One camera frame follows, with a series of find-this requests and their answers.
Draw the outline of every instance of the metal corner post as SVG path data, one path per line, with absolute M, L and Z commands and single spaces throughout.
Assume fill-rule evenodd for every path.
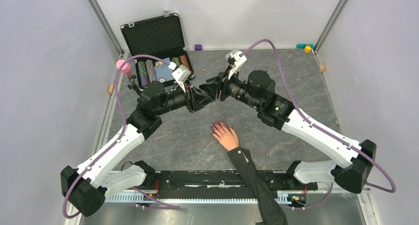
M 106 20 L 105 15 L 103 14 L 102 9 L 99 6 L 99 3 L 97 0 L 87 0 L 90 4 L 90 6 L 93 9 L 93 12 L 97 16 L 97 19 L 99 20 L 100 24 L 102 25 L 103 29 L 105 30 L 106 34 L 108 35 L 112 46 L 118 52 L 121 56 L 123 55 L 124 51 L 121 47 L 121 45 L 118 42 L 118 39 L 116 38 L 114 32 L 112 31 L 111 26 L 109 25 L 108 20 Z
M 340 13 L 342 12 L 343 8 L 345 7 L 348 0 L 339 0 L 335 9 L 333 10 L 332 15 L 330 16 L 325 28 L 323 29 L 319 39 L 317 40 L 316 44 L 314 45 L 314 51 L 317 52 L 323 45 L 324 41 L 326 40 L 327 35 L 329 34 L 330 30 L 332 29 L 333 25 L 335 24 L 336 20 L 339 18 Z

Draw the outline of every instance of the white wall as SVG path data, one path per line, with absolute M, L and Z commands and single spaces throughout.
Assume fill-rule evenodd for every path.
M 180 14 L 187 48 L 247 48 L 262 38 L 277 47 L 315 43 L 338 0 L 98 0 L 114 33 L 127 49 L 120 26 Z
M 384 225 L 417 224 L 418 0 L 349 0 L 319 51 L 342 131 L 377 144 L 397 192 L 374 190 Z M 389 187 L 377 169 L 369 179 Z
M 0 224 L 63 224 L 60 172 L 93 152 L 117 53 L 86 0 L 0 0 Z

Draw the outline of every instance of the hand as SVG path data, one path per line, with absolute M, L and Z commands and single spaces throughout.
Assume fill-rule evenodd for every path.
M 239 137 L 237 137 L 236 132 L 231 126 L 230 128 L 227 128 L 226 125 L 220 121 L 220 124 L 213 124 L 212 130 L 212 135 L 227 151 L 239 147 Z

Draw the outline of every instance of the pink cylinder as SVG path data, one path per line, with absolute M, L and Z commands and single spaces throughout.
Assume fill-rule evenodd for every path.
M 121 65 L 125 62 L 125 60 L 120 59 L 117 61 L 117 69 L 121 67 Z M 129 63 L 126 63 L 123 67 L 121 72 L 125 75 L 127 75 L 129 78 L 132 77 L 132 71 L 131 71 L 131 65 Z

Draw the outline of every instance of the striped black sleeve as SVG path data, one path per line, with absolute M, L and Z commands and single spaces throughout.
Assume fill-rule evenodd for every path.
M 238 147 L 229 151 L 228 156 L 236 167 L 239 175 L 254 193 L 264 225 L 288 225 L 287 218 L 282 208 L 275 201 L 268 185 L 257 176 L 256 166 L 254 165 L 250 151 Z

